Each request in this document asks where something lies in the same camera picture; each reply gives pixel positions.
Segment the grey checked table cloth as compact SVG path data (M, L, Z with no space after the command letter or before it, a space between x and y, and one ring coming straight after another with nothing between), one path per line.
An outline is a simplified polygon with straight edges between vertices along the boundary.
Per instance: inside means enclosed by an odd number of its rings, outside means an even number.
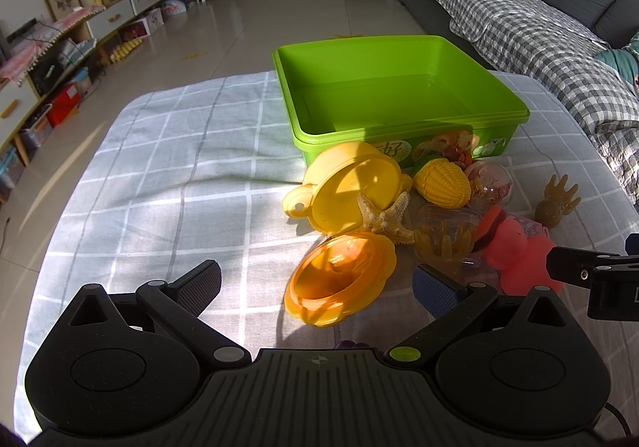
M507 210L527 218L551 175L577 183L581 204L551 231L561 246L623 253L638 215L573 117L536 80L493 73L528 105L505 154L512 175ZM256 355L262 348L324 349L342 340L386 350L431 315L415 300L412 247L368 308L328 328L287 315L284 290L295 267L323 241L307 219L280 207L306 172L292 143L275 72L213 79L147 93L119 114L73 191L43 259L18 368L13 429L40 433L24 389L26 369L70 299L85 284L134 292L212 259L222 288L200 316ZM588 292L565 286L575 315L611 372L610 401L638 434L638 324L587 317Z

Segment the pink clear capsule ball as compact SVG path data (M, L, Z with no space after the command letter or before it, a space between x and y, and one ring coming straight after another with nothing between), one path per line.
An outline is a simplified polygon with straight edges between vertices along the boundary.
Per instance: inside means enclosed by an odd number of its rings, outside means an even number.
M497 163L476 161L464 169L471 187L468 207L485 213L491 207L505 207L511 198L513 179L510 173Z

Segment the pink toy pig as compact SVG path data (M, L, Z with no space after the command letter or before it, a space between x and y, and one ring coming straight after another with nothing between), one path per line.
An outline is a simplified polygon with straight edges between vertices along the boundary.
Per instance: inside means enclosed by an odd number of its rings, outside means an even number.
M476 228L473 250L483 254L488 266L499 273L499 285L507 296L526 296L536 286L560 294L562 282L550 278L546 259L554 248L544 234L528 236L523 225L500 206L485 213Z

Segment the grey plaid sofa cover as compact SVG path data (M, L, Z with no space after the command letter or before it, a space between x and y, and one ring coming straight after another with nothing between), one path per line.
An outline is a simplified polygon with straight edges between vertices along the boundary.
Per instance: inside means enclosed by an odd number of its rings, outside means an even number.
M597 60L603 40L540 0L434 0L443 25L495 70L531 77L569 111L633 203L638 92Z

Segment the green plastic storage bin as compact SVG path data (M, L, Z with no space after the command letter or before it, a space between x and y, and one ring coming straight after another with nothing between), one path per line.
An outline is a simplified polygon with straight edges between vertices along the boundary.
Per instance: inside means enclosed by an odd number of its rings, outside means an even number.
M530 118L516 93L439 36L288 44L273 62L306 163L354 141L403 169L435 153L496 156Z

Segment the beige starfish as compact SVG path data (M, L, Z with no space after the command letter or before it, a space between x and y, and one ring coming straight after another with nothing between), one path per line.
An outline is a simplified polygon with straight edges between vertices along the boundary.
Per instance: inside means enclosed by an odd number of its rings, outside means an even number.
M409 194L400 193L388 209L379 209L364 194L356 197L362 215L361 232L369 232L389 238L395 245L412 245L415 242L413 230L403 224L404 213L409 204Z

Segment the white tv cabinet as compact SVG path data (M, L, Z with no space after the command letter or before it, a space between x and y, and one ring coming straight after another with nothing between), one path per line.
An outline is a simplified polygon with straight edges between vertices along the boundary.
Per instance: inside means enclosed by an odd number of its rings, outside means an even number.
M28 35L23 50L1 66L1 147L13 146L29 163L21 131L41 105L58 94L76 70L98 56L111 63L106 46L123 26L161 0L115 0L108 7L81 8Z

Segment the clear plastic case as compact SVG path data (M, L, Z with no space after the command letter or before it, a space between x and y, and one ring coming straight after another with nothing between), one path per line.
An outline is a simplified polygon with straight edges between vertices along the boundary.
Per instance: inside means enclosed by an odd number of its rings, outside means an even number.
M444 209L424 205L414 225L416 256L449 277L461 277L481 265L474 252L480 216L468 208Z

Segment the yellow toy corn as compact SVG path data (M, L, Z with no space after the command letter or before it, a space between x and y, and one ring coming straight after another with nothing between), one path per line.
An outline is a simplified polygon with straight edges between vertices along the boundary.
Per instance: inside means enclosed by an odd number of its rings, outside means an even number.
M471 198L466 174L446 158L435 158L425 163L414 175L413 188L430 204L443 209L460 209Z

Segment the yellow toy pot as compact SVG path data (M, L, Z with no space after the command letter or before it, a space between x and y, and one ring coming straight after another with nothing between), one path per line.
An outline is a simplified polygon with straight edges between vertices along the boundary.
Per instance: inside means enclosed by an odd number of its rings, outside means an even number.
M289 218L308 219L314 230L335 236L362 225L359 194L387 209L411 187L411 177L394 159L368 143L345 142L315 158L301 185L284 197L282 209Z

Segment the amber rubber hand toy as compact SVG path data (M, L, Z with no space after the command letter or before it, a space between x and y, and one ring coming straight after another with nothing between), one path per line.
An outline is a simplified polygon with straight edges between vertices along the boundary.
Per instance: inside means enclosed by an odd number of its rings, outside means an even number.
M544 198L536 206L534 220L551 230L555 228L565 215L572 213L581 204L577 196L578 185L567 187L569 176L561 178L554 174L544 188Z
M464 267L472 263L476 226L441 221L420 225L414 233L414 250L421 262L457 282L464 280Z

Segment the orange toy pot lid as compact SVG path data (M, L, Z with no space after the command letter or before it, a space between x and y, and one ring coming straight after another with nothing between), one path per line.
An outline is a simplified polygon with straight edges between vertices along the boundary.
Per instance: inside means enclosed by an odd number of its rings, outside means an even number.
M396 267L388 237L362 232L330 238L295 269L284 293L285 310L306 325L336 325L372 304Z

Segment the teal patterned cushion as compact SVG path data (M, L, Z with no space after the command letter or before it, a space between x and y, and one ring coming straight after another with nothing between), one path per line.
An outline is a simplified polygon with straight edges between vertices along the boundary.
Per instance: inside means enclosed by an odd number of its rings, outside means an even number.
M595 59L616 70L619 76L638 89L639 33L635 33L625 47L598 52Z

